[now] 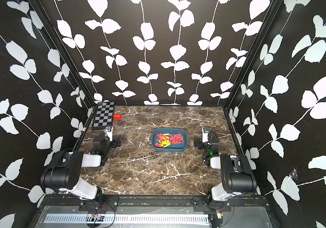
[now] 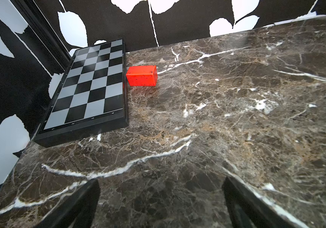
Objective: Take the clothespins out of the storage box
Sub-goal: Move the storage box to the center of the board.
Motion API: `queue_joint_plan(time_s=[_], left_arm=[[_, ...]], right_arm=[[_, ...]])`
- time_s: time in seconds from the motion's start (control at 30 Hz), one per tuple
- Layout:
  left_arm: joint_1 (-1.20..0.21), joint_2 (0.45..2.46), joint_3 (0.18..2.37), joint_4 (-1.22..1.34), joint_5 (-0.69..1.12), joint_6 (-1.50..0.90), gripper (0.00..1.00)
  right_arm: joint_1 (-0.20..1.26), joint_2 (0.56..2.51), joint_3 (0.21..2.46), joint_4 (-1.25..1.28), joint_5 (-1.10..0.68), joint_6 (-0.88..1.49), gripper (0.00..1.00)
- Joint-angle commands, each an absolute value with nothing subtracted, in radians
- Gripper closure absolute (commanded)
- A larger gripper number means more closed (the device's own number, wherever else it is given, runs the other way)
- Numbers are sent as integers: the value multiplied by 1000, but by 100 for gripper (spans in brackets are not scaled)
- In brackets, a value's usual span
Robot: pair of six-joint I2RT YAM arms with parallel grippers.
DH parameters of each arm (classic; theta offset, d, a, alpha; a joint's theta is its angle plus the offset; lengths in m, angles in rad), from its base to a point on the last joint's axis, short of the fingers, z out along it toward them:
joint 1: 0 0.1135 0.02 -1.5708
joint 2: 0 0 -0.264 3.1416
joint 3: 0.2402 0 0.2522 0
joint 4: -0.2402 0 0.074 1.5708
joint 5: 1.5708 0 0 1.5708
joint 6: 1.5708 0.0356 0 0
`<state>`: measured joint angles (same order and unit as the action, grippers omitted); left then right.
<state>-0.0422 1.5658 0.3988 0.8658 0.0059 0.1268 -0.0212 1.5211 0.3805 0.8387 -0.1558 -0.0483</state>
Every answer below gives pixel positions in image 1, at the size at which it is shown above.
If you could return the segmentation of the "teal plastic storage box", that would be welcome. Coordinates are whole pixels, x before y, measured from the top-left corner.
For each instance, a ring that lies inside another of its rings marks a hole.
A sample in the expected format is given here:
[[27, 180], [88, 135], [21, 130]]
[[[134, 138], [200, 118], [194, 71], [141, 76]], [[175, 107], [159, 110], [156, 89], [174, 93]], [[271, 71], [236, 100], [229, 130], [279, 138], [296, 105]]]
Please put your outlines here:
[[151, 144], [157, 152], [181, 153], [188, 147], [188, 134], [178, 128], [156, 128]]

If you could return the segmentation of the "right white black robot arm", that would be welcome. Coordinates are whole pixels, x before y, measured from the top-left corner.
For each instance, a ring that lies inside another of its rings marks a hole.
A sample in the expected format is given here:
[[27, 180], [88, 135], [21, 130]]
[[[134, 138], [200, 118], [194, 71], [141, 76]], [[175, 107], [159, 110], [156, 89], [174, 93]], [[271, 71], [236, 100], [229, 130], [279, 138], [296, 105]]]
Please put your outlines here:
[[221, 173], [221, 182], [208, 193], [210, 201], [223, 202], [255, 192], [257, 183], [247, 157], [220, 153], [219, 138], [214, 131], [203, 133], [201, 140], [194, 138], [194, 147], [203, 151], [202, 161], [205, 165]]

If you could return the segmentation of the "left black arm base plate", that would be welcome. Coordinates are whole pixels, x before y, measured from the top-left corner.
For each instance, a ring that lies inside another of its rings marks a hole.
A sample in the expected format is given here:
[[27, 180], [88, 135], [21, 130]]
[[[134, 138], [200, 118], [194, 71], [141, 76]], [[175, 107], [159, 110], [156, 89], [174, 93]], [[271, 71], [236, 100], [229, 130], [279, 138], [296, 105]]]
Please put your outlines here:
[[79, 206], [79, 211], [88, 213], [116, 212], [119, 197], [114, 195], [103, 195], [101, 201], [88, 200], [83, 201]]

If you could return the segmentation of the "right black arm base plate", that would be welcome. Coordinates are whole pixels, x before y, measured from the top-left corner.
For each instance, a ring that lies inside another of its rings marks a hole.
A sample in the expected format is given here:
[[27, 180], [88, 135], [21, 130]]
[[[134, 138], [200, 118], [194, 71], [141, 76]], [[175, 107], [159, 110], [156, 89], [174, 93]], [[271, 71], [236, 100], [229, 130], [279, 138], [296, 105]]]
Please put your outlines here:
[[195, 196], [191, 199], [195, 212], [231, 212], [232, 208], [225, 201], [214, 201], [209, 196]]

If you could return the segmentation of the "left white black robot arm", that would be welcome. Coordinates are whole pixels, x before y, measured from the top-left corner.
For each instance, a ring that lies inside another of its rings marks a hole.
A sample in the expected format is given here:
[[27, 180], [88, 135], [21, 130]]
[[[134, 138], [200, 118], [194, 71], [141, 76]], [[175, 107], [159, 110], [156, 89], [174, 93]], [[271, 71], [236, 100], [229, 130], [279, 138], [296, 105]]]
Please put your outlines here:
[[58, 151], [43, 172], [40, 184], [54, 191], [69, 192], [82, 200], [101, 201], [101, 188], [84, 180], [80, 176], [81, 170], [103, 167], [110, 149], [120, 146], [121, 138], [110, 139], [107, 135], [98, 135], [93, 139], [93, 150], [90, 154], [75, 150]]

